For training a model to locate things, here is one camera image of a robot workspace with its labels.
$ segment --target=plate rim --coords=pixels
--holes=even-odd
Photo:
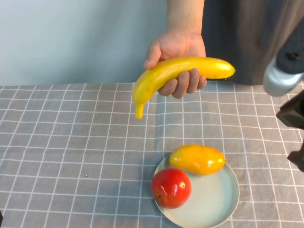
[[[155,169],[155,171],[154,171],[153,177],[155,176],[155,174],[158,173],[157,170],[159,170],[160,164],[161,164],[162,162],[165,162],[165,160],[166,160],[167,158],[169,158],[169,157],[170,157],[170,154],[167,155],[164,159],[161,160],[161,162],[157,165],[157,167],[156,167],[156,169]],[[222,221],[221,223],[219,223],[219,224],[217,224],[217,225],[215,225],[215,226],[208,227],[208,228],[216,228],[216,227],[219,227],[220,225],[222,225],[224,222],[226,222],[226,221],[230,218],[230,216],[232,216],[232,215],[234,214],[234,212],[236,211],[236,209],[237,209],[237,207],[238,207],[239,198],[240,198],[240,187],[239,187],[238,178],[237,178],[236,174],[234,173],[233,169],[229,166],[229,164],[228,164],[227,162],[225,162],[225,165],[230,169],[230,171],[233,173],[233,175],[234,175],[234,177],[235,177],[235,179],[236,179],[236,181],[237,181],[237,193],[238,193],[238,194],[237,194],[237,203],[236,203],[235,208],[232,210],[231,214],[228,216],[227,219],[225,219],[224,221]],[[161,207],[158,205],[158,203],[156,202],[156,200],[155,200],[154,198],[153,198],[153,201],[154,201],[155,204],[157,205],[157,207],[158,207],[158,209],[160,210],[160,212],[161,212],[168,220],[170,220],[170,221],[173,222],[174,224],[176,224],[176,225],[182,227],[181,225],[179,225],[179,224],[177,224],[176,222],[172,221],[170,218],[168,218],[168,217],[163,213]]]

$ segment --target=banana stem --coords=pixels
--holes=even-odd
[[[144,104],[138,104],[135,103],[135,117],[137,119],[141,119],[143,117],[143,108],[144,108]]]

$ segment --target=finger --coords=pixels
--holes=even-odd
[[[144,69],[151,69],[155,67],[161,57],[161,46],[159,42],[152,42],[148,48],[146,61],[143,64]]]
[[[175,91],[176,86],[177,86],[177,80],[172,79],[168,81],[162,88],[160,88],[158,92],[162,96],[169,96]]]
[[[198,69],[192,69],[190,71],[190,80],[189,80],[189,86],[187,89],[187,93],[188,94],[193,94],[197,88],[198,88],[198,84],[199,84],[199,79],[200,79],[200,72]]]
[[[204,76],[199,77],[198,89],[203,89],[207,85],[207,79]]]
[[[172,93],[173,97],[180,99],[186,94],[189,85],[189,77],[190,74],[187,71],[180,73],[176,90]]]

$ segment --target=plastic fruit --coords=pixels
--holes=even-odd
[[[178,77],[183,71],[196,68],[207,79],[225,79],[235,73],[234,67],[221,59],[210,57],[179,57],[159,62],[154,68],[146,70],[133,88],[135,117],[141,119],[145,103],[166,82]]]
[[[226,162],[222,152],[202,145],[184,145],[172,152],[171,166],[197,175],[209,175],[220,171]]]
[[[182,206],[192,192],[189,177],[176,168],[163,169],[155,174],[151,189],[158,205],[170,209]]]

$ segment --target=white plate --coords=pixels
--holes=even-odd
[[[169,167],[172,166],[167,156],[154,175]],[[206,176],[186,173],[192,184],[189,199],[176,209],[163,208],[156,203],[164,216],[184,228],[214,228],[224,223],[235,211],[239,200],[238,180],[230,166],[225,163],[221,171]]]

